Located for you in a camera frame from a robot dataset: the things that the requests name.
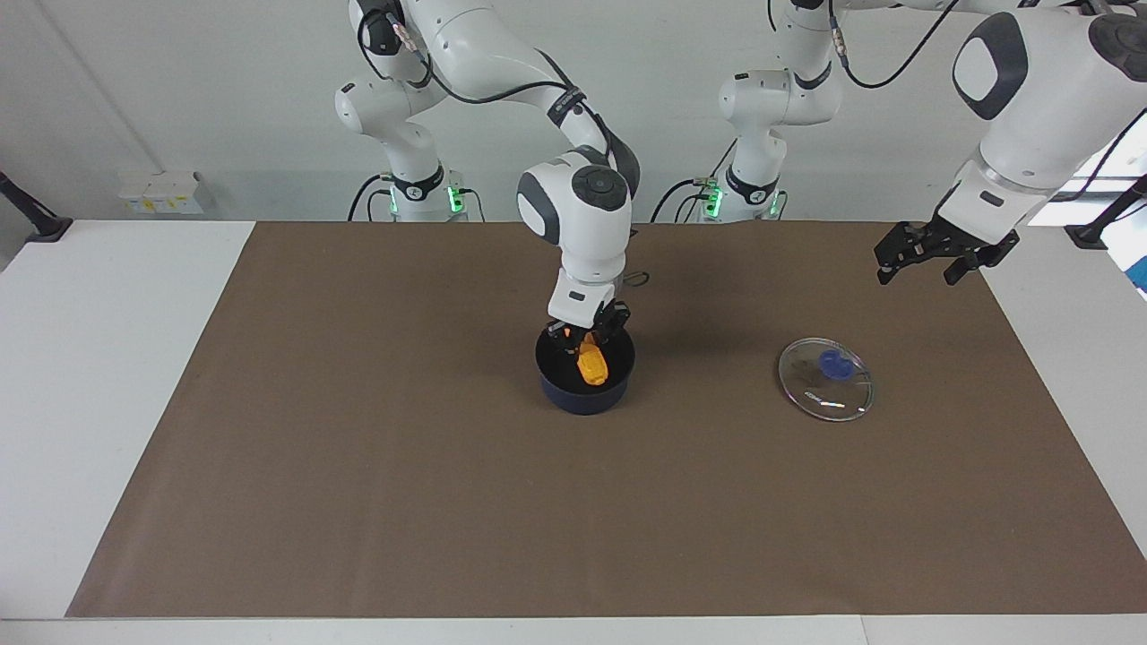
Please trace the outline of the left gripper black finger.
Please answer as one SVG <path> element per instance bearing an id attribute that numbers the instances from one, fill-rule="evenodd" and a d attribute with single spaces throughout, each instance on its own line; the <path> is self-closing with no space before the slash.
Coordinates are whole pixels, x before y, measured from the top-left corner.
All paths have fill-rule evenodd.
<path id="1" fill-rule="evenodd" d="M 1006 257 L 1005 250 L 960 250 L 949 254 L 952 262 L 943 273 L 949 286 L 959 283 L 968 273 L 994 269 Z"/>
<path id="2" fill-rule="evenodd" d="M 930 236 L 928 224 L 897 223 L 875 246 L 877 282 L 882 286 L 894 281 L 902 269 L 930 261 L 926 241 Z"/>

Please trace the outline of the yellow toy corn cob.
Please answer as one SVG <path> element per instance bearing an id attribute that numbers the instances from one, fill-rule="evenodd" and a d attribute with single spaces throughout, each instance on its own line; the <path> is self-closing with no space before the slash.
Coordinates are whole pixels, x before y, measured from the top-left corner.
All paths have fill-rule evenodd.
<path id="1" fill-rule="evenodd" d="M 586 333 L 576 350 L 576 367 L 591 387 L 602 387 L 609 379 L 609 366 L 594 333 Z"/>

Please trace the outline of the glass lid with blue knob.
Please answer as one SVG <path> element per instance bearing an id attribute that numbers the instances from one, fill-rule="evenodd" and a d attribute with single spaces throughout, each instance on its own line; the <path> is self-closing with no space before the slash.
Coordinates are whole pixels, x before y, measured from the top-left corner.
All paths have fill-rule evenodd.
<path id="1" fill-rule="evenodd" d="M 875 381 L 860 356 L 830 339 L 799 339 L 780 353 L 786 399 L 827 422 L 852 422 L 874 405 Z"/>

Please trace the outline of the dark blue saucepan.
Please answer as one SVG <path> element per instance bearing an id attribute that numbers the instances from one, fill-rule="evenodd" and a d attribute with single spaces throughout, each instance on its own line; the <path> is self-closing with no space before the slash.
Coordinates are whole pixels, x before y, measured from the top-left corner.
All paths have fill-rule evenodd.
<path id="1" fill-rule="evenodd" d="M 552 320 L 543 328 L 535 344 L 535 362 L 543 393 L 556 407 L 571 414 L 599 414 L 615 407 L 629 391 L 635 367 L 635 344 L 629 331 L 621 331 L 601 348 L 608 367 L 603 384 L 588 384 L 582 376 L 574 355 L 565 352 L 549 334 L 562 322 Z"/>

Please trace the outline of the black clamp stand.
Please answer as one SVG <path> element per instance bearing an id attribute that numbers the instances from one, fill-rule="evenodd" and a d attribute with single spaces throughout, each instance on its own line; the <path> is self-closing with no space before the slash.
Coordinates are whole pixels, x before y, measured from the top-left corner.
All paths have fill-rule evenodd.
<path id="1" fill-rule="evenodd" d="M 22 213 L 34 227 L 34 233 L 26 238 L 28 244 L 54 244 L 65 235 L 73 224 L 73 218 L 61 217 L 29 195 L 8 174 L 0 171 L 0 194 Z"/>
<path id="2" fill-rule="evenodd" d="M 1126 215 L 1132 205 L 1147 199 L 1147 173 L 1139 176 L 1131 186 L 1123 192 L 1111 204 L 1100 213 L 1093 222 L 1084 225 L 1066 226 L 1066 236 L 1074 244 L 1084 250 L 1100 250 L 1106 252 L 1108 247 L 1103 244 L 1102 234 L 1105 230 Z"/>

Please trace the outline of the brown table mat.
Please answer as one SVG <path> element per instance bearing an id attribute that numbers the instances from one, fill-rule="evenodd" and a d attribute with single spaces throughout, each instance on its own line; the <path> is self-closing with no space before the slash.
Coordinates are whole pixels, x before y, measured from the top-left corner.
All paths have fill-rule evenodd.
<path id="1" fill-rule="evenodd" d="M 629 393 L 577 417 L 523 225 L 255 225 L 68 615 L 1147 613 L 986 282 L 882 287 L 882 233 L 642 226 Z M 866 414 L 786 399 L 799 339 L 860 356 Z"/>

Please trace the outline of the white wall socket box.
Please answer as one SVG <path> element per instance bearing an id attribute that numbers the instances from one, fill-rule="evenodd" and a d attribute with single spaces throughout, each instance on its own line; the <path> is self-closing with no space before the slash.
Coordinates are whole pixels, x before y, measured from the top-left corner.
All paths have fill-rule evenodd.
<path id="1" fill-rule="evenodd" d="M 118 197 L 134 215 L 204 215 L 212 197 L 193 171 L 119 172 Z"/>

